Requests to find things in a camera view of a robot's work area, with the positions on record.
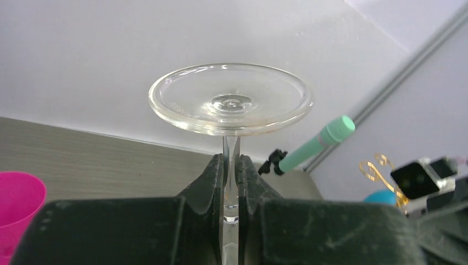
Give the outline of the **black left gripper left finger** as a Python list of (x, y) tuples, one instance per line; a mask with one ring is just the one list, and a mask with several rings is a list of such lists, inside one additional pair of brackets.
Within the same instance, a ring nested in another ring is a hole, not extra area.
[(221, 264), (223, 161), (174, 197), (45, 204), (11, 264)]

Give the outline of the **clear wine glass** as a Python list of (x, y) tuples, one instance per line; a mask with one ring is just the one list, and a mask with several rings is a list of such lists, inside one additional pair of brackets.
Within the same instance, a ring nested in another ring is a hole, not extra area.
[(223, 264), (238, 264), (241, 137), (269, 133), (302, 119), (313, 105), (304, 81), (278, 68), (215, 63), (176, 70), (158, 79), (148, 100), (164, 121), (187, 131), (221, 136), (220, 247)]

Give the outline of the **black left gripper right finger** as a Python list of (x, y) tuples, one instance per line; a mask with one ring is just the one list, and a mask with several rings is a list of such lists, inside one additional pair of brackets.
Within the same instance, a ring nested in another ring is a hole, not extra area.
[(425, 264), (407, 218), (385, 204), (286, 199), (238, 162), (239, 264)]

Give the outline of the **pink plastic wine glass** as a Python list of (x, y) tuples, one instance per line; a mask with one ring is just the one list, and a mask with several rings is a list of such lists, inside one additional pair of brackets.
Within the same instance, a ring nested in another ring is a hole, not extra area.
[(24, 172), (1, 172), (1, 264), (8, 264), (47, 189), (38, 177)]

